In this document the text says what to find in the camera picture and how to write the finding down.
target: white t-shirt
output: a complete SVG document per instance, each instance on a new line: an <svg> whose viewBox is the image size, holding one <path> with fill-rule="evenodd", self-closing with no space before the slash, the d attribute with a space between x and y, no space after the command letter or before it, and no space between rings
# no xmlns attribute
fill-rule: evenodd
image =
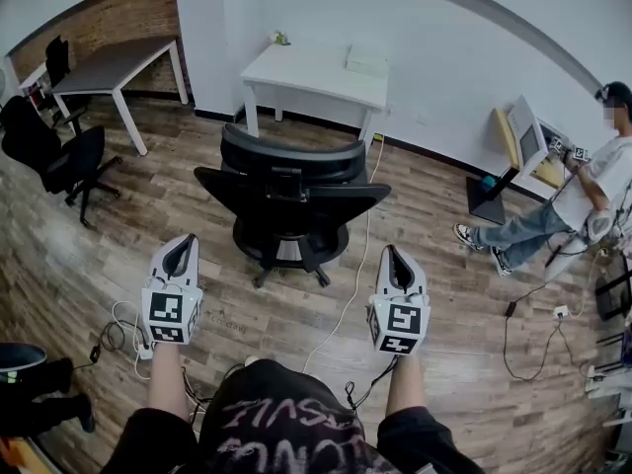
<svg viewBox="0 0 632 474"><path fill-rule="evenodd" d="M616 211L624 201L625 190L632 181L632 137L610 140L584 166L610 201L610 209ZM553 201L558 216L574 230L580 230L593 210L593 203L575 176Z"/></svg>

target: office chair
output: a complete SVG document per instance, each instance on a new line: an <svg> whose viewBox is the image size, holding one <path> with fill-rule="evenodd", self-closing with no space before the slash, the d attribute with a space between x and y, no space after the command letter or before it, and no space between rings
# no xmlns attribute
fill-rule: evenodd
<svg viewBox="0 0 632 474"><path fill-rule="evenodd" d="M362 142L307 151L254 138L233 124L222 131L222 170L195 169L197 180L237 215L233 239L257 260L263 286L274 268L305 269L330 283L321 264L349 244L346 224L388 196L366 180Z"/></svg>
<svg viewBox="0 0 632 474"><path fill-rule="evenodd" d="M85 214L93 188L120 197L119 190L98 180L122 160L116 156L99 167L106 144L104 128L94 126L81 132L77 121L81 114L82 111L77 111L62 121L72 122L78 130L76 136L63 146L55 131L46 126L34 107L22 97L13 97L7 102L0 112L0 121L6 131L2 139L3 151L35 170L47 192L58 194L66 191L69 194L65 200L68 205L72 205L83 193L79 219L87 227Z"/></svg>
<svg viewBox="0 0 632 474"><path fill-rule="evenodd" d="M68 40L61 41L61 37L57 36L50 41L46 47L46 71L48 72L51 88L54 88L66 76L66 74L70 73ZM73 95L65 97L66 107L71 113L74 113L79 109L84 109L85 111L90 103L90 100L91 98L88 95ZM56 107L57 102L50 94L46 95L43 101L38 104L39 111L43 109L53 109ZM52 127L55 128L62 118L63 114L61 111L56 111L52 115Z"/></svg>

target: black shirt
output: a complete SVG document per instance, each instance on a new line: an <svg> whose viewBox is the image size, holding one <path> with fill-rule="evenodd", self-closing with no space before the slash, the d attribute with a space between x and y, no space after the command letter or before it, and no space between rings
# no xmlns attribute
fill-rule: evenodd
<svg viewBox="0 0 632 474"><path fill-rule="evenodd" d="M483 472L423 407L388 416L377 437L375 449L357 416L323 383L264 359L224 381L199 443L182 419L141 409L103 472L416 473L429 464L436 474Z"/></svg>

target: brick wall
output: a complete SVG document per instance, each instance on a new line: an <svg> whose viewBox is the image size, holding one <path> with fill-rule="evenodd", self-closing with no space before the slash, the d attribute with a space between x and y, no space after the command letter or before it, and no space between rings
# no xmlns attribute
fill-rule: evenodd
<svg viewBox="0 0 632 474"><path fill-rule="evenodd" d="M178 7L176 0L86 0L51 19L11 52L20 82L45 61L46 46L57 36L68 40L72 69L108 43L155 36L179 37ZM187 91L191 92L181 40L178 48ZM124 89L177 93L169 54L159 57Z"/></svg>

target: wooden floor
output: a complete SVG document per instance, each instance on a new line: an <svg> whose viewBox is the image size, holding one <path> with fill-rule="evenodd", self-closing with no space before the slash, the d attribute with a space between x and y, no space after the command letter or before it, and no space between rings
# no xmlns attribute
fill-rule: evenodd
<svg viewBox="0 0 632 474"><path fill-rule="evenodd" d="M130 110L149 153L139 157L109 101L95 99L82 119L85 127L106 127L107 156L123 164L104 181L122 191L119 199L93 192L88 220L63 196L47 195L31 170L0 155L0 313L1 340L43 346L50 358L87 356L110 320L117 300L140 303L149 260L163 243L193 232L200 241L203 315L184 364L199 395L216 389L224 372L248 355L270 356L300 369L308 353L336 325L354 292L364 250L366 216L350 223L351 242L328 268L332 284L322 289L314 276L299 271L273 274L261 290L253 288L258 267L233 244L233 215L198 184L196 166L219 167L221 123L196 118L190 108L171 102L135 100ZM334 147L353 137L285 121L261 118L262 136L309 147ZM67 130L63 136L68 137ZM368 169L379 143L373 144ZM514 381L503 363L504 313L510 299L541 283L545 254L501 279L485 255L468 255L451 232L467 222L465 174L429 158L389 145L375 182L392 194L371 212L368 256L359 293L339 335L312 358L318 374L341 400L348 380L363 392L387 365L368 342L364 306L373 293L379 257L395 243L414 255L430 286L432 319L421 357L429 407L451 427L458 447L492 474L574 474L599 459L610 430L601 422L616 401L589 401L584 381L572 367L559 336L551 342L541 376L533 383ZM536 203L505 193L511 212ZM552 310L578 307L590 261L521 303L510 321L509 354L520 374L540 364L555 327ZM133 318L130 309L126 313ZM596 356L594 340L604 334L589 299L587 311L564 324L575 359ZM129 340L123 353L103 353L99 363L76 373L76 388L95 401L97 431L83 434L66 423L42 436L51 455L69 472L93 473L108 460L125 420L145 402L147 385L133 370ZM139 364L146 374L146 362ZM388 381L374 389L360 410L367 437L375 441L383 417Z"/></svg>

